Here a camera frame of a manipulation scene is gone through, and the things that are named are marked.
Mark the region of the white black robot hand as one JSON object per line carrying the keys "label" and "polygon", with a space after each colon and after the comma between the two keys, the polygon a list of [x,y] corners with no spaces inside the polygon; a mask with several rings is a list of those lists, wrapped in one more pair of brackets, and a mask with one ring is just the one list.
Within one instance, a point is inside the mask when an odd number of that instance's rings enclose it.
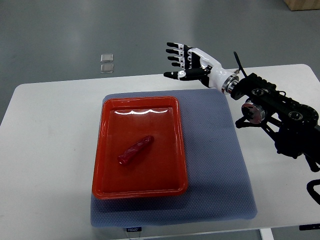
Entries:
{"label": "white black robot hand", "polygon": [[168,54],[177,55],[167,57],[174,61],[171,65],[183,70],[165,72],[164,77],[180,81],[200,80],[204,86],[228,94],[228,88],[234,82],[232,71],[224,69],[219,61],[199,48],[176,42],[167,42],[166,45],[175,48],[166,49]]}

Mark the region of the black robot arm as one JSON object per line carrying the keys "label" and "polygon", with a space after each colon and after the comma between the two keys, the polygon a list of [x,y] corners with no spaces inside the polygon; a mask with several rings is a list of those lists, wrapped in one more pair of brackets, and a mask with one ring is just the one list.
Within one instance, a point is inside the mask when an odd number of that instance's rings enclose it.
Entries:
{"label": "black robot arm", "polygon": [[200,81],[232,99],[247,96],[241,107],[240,128],[259,127],[274,141],[278,154],[297,159],[304,155],[312,172],[320,170],[320,127],[318,112],[286,96],[285,91],[255,73],[246,74],[238,54],[238,70],[230,71],[204,51],[182,43],[168,42],[166,52],[179,71],[163,75],[180,81]]}

